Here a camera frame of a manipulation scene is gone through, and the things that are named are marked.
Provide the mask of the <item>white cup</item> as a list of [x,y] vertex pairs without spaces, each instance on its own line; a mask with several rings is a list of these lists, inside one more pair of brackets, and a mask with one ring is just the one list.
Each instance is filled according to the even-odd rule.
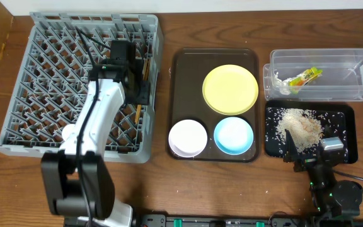
[[63,130],[62,130],[62,138],[64,141],[66,141],[69,136],[72,134],[73,130],[75,128],[74,124],[67,124]]

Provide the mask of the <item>wooden chopstick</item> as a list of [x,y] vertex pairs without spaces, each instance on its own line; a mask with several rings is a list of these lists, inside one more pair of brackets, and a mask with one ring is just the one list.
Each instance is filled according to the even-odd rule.
[[147,81],[148,80],[148,77],[149,77],[149,66],[150,66],[150,58],[147,58],[144,61],[144,67],[143,67],[143,70],[142,70],[142,78],[143,78],[144,81]]
[[138,105],[135,113],[135,124],[139,123],[140,115],[141,115],[142,105]]

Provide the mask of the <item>light blue bowl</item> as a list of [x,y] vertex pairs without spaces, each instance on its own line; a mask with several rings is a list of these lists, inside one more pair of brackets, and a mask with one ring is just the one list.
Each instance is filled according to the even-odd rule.
[[216,146],[228,155],[240,155],[247,152],[254,141],[251,125],[240,117],[222,119],[214,129]]

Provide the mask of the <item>pink small bowl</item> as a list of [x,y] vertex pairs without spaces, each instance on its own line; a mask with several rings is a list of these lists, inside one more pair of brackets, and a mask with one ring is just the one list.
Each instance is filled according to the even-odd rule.
[[191,119],[177,122],[168,135],[170,149],[182,158],[192,158],[200,154],[206,147],[207,140],[204,126]]

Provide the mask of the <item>yellow round plate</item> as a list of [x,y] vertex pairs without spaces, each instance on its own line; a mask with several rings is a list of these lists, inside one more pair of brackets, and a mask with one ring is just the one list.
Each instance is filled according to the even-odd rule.
[[254,106],[259,88],[254,75],[242,66],[226,64],[211,70],[202,84],[206,104],[223,115],[239,115]]

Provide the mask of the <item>pile of rice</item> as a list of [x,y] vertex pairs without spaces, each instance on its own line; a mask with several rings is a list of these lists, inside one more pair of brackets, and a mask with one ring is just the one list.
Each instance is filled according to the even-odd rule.
[[301,154],[315,155],[321,140],[339,137],[347,148],[348,131],[342,112],[267,107],[265,109],[265,152],[281,158],[286,153],[289,131]]

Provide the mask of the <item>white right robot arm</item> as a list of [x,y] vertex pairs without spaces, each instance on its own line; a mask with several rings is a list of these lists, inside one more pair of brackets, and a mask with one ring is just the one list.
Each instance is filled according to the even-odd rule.
[[339,137],[329,137],[320,141],[321,151],[310,158],[299,153],[286,130],[284,162],[293,162],[295,172],[307,172],[309,191],[314,206],[329,218],[350,218],[360,214],[363,188],[354,181],[335,178],[333,167],[345,161],[343,142]]

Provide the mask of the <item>green orange snack wrapper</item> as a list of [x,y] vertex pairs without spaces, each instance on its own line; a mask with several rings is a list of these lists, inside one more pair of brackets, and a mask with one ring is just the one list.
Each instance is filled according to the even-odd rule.
[[290,87],[291,93],[297,94],[302,86],[307,85],[308,83],[321,76],[322,72],[322,69],[312,67],[311,69],[307,69],[301,74],[298,74],[296,77],[290,79],[288,85]]

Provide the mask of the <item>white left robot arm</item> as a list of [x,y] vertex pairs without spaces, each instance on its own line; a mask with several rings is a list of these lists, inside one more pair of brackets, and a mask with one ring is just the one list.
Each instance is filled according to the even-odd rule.
[[86,217],[85,226],[135,226],[133,208],[115,197],[103,156],[117,112],[147,105],[150,84],[135,44],[118,40],[109,49],[109,58],[92,63],[85,104],[76,123],[65,126],[58,152],[42,156],[43,184],[53,215]]

